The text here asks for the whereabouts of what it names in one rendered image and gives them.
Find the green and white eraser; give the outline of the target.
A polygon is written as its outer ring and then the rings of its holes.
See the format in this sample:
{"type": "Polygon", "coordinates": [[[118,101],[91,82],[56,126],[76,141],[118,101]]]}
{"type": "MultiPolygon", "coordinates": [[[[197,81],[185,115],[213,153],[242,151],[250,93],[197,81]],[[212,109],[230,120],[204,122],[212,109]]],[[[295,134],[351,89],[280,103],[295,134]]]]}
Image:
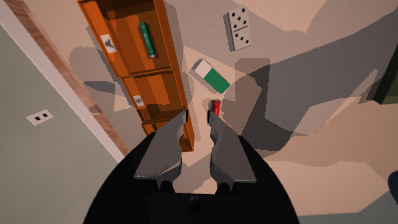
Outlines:
{"type": "Polygon", "coordinates": [[[207,81],[213,88],[215,88],[220,94],[222,94],[230,86],[230,84],[204,59],[202,59],[194,71],[205,81],[207,81]]]}

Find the orange rack of bins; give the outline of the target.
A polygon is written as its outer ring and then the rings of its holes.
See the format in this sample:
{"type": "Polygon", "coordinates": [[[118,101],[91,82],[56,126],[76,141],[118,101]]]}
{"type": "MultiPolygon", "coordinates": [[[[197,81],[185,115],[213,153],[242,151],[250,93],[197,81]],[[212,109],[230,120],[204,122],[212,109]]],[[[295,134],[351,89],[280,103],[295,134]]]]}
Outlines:
{"type": "Polygon", "coordinates": [[[164,0],[76,1],[146,136],[188,109],[164,0]],[[155,58],[149,56],[140,22],[147,23],[155,58]]]}

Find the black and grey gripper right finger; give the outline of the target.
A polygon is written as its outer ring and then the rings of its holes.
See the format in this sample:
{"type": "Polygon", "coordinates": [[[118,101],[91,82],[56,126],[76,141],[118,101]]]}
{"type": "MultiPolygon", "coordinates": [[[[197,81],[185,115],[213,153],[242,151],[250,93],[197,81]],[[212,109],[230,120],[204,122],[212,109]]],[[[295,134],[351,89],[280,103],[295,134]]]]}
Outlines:
{"type": "Polygon", "coordinates": [[[228,183],[231,195],[255,204],[276,224],[300,224],[282,183],[245,138],[211,110],[207,112],[207,123],[214,143],[210,175],[217,188],[220,183],[228,183]]]}

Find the white domino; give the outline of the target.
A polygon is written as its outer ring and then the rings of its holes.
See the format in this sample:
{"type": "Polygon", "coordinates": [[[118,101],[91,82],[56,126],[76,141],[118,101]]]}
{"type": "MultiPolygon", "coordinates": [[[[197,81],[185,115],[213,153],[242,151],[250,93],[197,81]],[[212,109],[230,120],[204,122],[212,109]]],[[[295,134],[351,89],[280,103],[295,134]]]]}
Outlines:
{"type": "Polygon", "coordinates": [[[247,3],[228,12],[234,51],[251,45],[247,3]]]}

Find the red battery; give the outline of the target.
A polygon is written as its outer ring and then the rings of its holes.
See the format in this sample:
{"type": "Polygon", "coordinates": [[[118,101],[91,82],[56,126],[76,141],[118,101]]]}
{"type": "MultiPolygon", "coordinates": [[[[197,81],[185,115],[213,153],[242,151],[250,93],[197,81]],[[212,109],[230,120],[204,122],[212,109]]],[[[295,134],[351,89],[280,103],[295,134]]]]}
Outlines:
{"type": "Polygon", "coordinates": [[[213,101],[213,109],[212,109],[212,111],[213,111],[217,116],[219,116],[220,103],[221,103],[220,100],[214,100],[214,101],[213,101]]]}

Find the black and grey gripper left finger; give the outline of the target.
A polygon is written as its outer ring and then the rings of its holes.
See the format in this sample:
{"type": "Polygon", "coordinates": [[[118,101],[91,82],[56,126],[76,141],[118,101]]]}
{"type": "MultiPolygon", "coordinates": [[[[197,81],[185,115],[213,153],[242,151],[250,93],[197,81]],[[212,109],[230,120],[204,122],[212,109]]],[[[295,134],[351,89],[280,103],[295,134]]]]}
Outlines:
{"type": "Polygon", "coordinates": [[[106,224],[132,201],[158,193],[163,181],[173,186],[182,169],[183,122],[188,122],[188,109],[151,132],[120,161],[96,194],[83,224],[106,224]]]}

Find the green battery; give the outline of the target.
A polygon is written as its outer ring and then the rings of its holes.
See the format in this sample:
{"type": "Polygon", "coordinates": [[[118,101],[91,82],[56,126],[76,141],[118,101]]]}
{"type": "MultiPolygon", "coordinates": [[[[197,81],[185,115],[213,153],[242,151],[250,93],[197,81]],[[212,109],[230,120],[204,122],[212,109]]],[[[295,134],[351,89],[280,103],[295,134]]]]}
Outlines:
{"type": "Polygon", "coordinates": [[[151,57],[152,58],[157,57],[155,49],[154,49],[154,46],[153,46],[153,42],[152,42],[149,30],[148,30],[147,23],[146,22],[140,22],[139,26],[140,26],[140,29],[141,29],[141,32],[142,32],[142,35],[143,35],[143,38],[144,38],[144,41],[145,41],[145,44],[146,44],[146,47],[147,47],[147,50],[148,50],[150,58],[151,57]]]}

